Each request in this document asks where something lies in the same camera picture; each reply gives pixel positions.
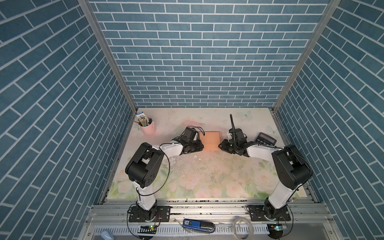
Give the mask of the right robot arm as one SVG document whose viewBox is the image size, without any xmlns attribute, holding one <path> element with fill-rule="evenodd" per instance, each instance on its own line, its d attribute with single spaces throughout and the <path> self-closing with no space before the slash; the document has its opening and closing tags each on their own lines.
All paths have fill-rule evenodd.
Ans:
<svg viewBox="0 0 384 240">
<path fill-rule="evenodd" d="M 259 133 L 254 141 L 239 128 L 229 130 L 230 139 L 223 140 L 219 148 L 229 154 L 273 161 L 279 182 L 265 201 L 265 210 L 283 209 L 294 193 L 312 176 L 312 168 L 294 145 L 279 148 L 273 137 Z"/>
</svg>

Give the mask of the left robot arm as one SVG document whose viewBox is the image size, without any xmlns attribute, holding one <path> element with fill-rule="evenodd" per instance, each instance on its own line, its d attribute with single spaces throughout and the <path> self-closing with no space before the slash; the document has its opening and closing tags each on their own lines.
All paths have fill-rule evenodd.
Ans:
<svg viewBox="0 0 384 240">
<path fill-rule="evenodd" d="M 187 126 L 178 137 L 168 143 L 153 146 L 142 143 L 125 168 L 125 173 L 134 184 L 138 193 L 138 205 L 144 211 L 150 211 L 156 205 L 153 182 L 160 170 L 163 159 L 201 152 L 204 145 L 200 134 L 206 135 L 201 127 Z"/>
</svg>

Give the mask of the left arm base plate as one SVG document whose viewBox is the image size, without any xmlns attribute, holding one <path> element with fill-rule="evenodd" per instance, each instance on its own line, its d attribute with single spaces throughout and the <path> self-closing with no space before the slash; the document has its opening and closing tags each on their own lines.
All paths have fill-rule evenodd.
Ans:
<svg viewBox="0 0 384 240">
<path fill-rule="evenodd" d="M 128 221 L 130 223 L 153 222 L 169 222 L 171 214 L 170 206 L 154 205 L 150 210 L 141 208 L 138 204 L 134 204 L 128 211 Z"/>
</svg>

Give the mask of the pink paper box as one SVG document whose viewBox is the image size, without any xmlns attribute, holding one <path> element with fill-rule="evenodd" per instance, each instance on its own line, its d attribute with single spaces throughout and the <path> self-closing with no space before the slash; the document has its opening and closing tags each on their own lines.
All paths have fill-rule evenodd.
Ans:
<svg viewBox="0 0 384 240">
<path fill-rule="evenodd" d="M 204 145 L 203 151 L 220 151 L 219 144 L 222 142 L 220 132 L 199 133 L 200 140 Z"/>
</svg>

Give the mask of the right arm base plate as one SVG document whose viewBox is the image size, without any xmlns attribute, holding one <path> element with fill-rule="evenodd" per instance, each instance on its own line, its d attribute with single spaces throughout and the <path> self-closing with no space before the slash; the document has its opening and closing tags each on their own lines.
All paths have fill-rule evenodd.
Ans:
<svg viewBox="0 0 384 240">
<path fill-rule="evenodd" d="M 247 205 L 246 211 L 249 213 L 251 221 L 253 222 L 274 222 L 278 220 L 288 222 L 291 220 L 287 206 L 281 209 L 275 209 L 272 205 Z"/>
</svg>

